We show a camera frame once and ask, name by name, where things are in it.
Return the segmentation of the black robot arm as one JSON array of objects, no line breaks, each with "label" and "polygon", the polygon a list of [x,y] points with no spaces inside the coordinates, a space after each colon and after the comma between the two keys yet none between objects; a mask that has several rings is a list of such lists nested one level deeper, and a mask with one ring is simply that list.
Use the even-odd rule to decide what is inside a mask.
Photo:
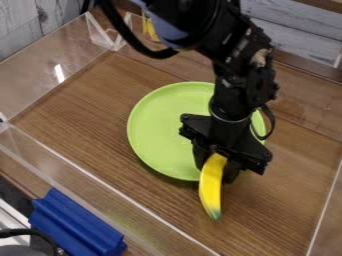
[{"label": "black robot arm", "polygon": [[262,111],[270,120],[275,119],[267,106],[279,90],[271,38],[232,0],[131,1],[151,17],[166,48],[148,48],[125,24],[112,0],[99,0],[107,19],[131,47],[154,59],[194,50],[212,63],[210,114],[180,116],[179,134],[192,143],[196,167],[203,169],[210,157],[219,155],[227,161],[226,182],[234,182],[246,170],[263,174],[272,160],[272,153],[262,144],[270,135],[256,133],[252,114]]}]

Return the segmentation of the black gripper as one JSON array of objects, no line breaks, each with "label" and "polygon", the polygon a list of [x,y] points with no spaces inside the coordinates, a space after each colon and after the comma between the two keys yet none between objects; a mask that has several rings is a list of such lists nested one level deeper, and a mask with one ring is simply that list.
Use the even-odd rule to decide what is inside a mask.
[{"label": "black gripper", "polygon": [[263,175],[272,160],[272,153],[263,144],[271,132],[262,134],[256,130],[256,121],[263,121],[259,109],[238,120],[227,119],[214,111],[208,115],[180,115],[179,134],[191,141],[196,168],[203,168],[214,153],[227,159],[224,184],[231,184],[244,170]]}]

